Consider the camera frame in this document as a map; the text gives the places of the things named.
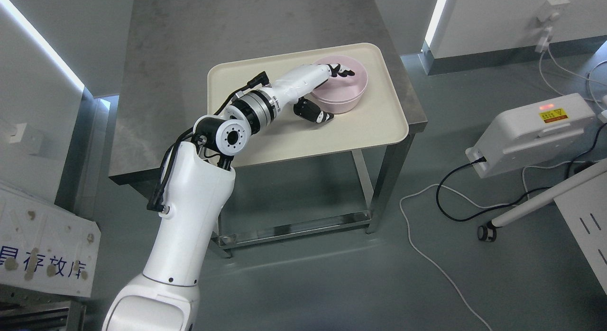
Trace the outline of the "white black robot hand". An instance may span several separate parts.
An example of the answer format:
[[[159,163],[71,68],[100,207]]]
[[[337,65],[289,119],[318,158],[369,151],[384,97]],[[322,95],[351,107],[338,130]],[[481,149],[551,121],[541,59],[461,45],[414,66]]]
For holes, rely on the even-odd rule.
[[[334,77],[355,76],[355,72],[341,64],[305,64],[290,70],[273,81],[264,91],[275,100],[277,112],[293,105],[295,115],[312,123],[322,124],[334,118],[305,96]]]

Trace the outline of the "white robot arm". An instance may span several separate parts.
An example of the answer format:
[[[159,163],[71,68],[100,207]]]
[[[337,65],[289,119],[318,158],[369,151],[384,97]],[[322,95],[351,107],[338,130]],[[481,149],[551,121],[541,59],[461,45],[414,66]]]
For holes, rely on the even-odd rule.
[[[211,234],[236,180],[230,166],[262,120],[277,113],[265,72],[231,93],[214,115],[200,117],[169,147],[148,210],[160,228],[143,272],[122,288],[104,331],[190,331],[199,310],[200,271]]]

